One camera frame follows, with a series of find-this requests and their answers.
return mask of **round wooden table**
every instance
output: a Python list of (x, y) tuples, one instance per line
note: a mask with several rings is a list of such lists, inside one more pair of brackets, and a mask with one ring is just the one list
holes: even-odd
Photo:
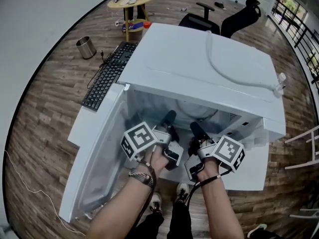
[[(133, 4), (126, 4), (126, 5), (121, 5), (121, 2), (123, 0), (119, 0), (117, 2), (114, 2), (113, 0), (109, 1), (108, 3), (108, 7), (112, 8), (112, 9), (121, 9), (123, 8), (125, 10), (125, 33), (126, 33), (126, 41), (130, 41), (130, 37), (129, 37), (129, 32), (138, 32), (138, 31), (142, 31), (143, 27), (139, 27), (137, 29), (133, 29), (133, 30), (128, 30), (129, 29), (129, 10), (128, 8), (130, 7), (134, 7), (134, 6), (138, 6), (138, 5), (142, 5), (142, 4), (146, 4), (147, 2), (151, 1), (151, 0), (137, 0), (135, 3)], [(131, 21), (131, 23), (136, 24), (139, 22), (144, 22), (144, 21), (149, 21), (149, 17), (146, 13), (146, 10), (144, 8), (144, 6), (141, 6), (143, 13), (145, 15), (145, 19), (135, 19), (133, 21)]]

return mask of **person's arm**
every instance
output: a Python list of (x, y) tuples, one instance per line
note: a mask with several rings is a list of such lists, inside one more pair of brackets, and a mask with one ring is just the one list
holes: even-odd
[[(147, 162), (150, 161), (152, 149), (145, 155)], [(154, 168), (157, 178), (168, 164), (168, 160), (161, 152), (162, 148), (159, 146), (156, 147), (151, 162), (151, 166)], [(143, 165), (138, 165), (138, 171), (150, 175), (149, 170)], [(91, 222), (87, 238), (125, 238), (135, 223), (150, 192), (151, 188), (149, 186), (130, 177), (123, 189), (102, 208)]]
[[(198, 173), (200, 182), (218, 175), (215, 158), (208, 158)], [(210, 236), (214, 239), (243, 239), (244, 234), (231, 207), (224, 183), (218, 178), (202, 187), (207, 208)]]

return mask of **person's left arm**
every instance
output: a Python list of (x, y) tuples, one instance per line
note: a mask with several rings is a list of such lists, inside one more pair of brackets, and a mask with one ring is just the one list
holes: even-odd
[[(145, 155), (147, 162), (150, 162), (152, 149), (153, 147)], [(162, 155), (162, 148), (157, 146), (151, 161), (151, 166), (155, 170), (157, 178), (167, 164), (168, 160)], [(147, 167), (143, 165), (139, 164), (137, 170), (151, 175)], [(151, 188), (149, 186), (130, 177), (123, 189), (101, 209), (91, 222), (87, 238), (125, 238), (135, 223), (150, 192)]]

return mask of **red bottle cap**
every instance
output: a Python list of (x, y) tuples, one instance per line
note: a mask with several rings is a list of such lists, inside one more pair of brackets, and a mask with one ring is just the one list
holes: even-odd
[(144, 25), (144, 28), (150, 28), (151, 24), (152, 24), (151, 22), (145, 21), (143, 25)]

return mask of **office chair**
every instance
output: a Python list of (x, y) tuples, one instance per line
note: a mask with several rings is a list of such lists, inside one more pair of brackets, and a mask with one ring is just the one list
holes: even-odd
[(246, 0), (246, 7), (236, 14), (226, 18), (221, 25), (221, 30), (219, 30), (219, 26), (216, 23), (208, 20), (209, 10), (215, 11), (215, 9), (201, 2), (197, 2), (196, 4), (204, 7), (204, 18), (196, 14), (189, 13), (181, 20), (179, 26), (195, 28), (203, 31), (210, 30), (214, 34), (220, 34), (230, 38), (233, 33), (250, 26), (255, 23), (259, 17), (261, 17), (261, 12), (258, 7), (260, 2), (257, 0)]
[(214, 8), (201, 2), (196, 3), (199, 6), (204, 7), (204, 17), (198, 16), (193, 13), (188, 13), (179, 23), (179, 26), (185, 26), (202, 31), (210, 30), (214, 34), (220, 34), (219, 25), (208, 20), (209, 11), (215, 11)]

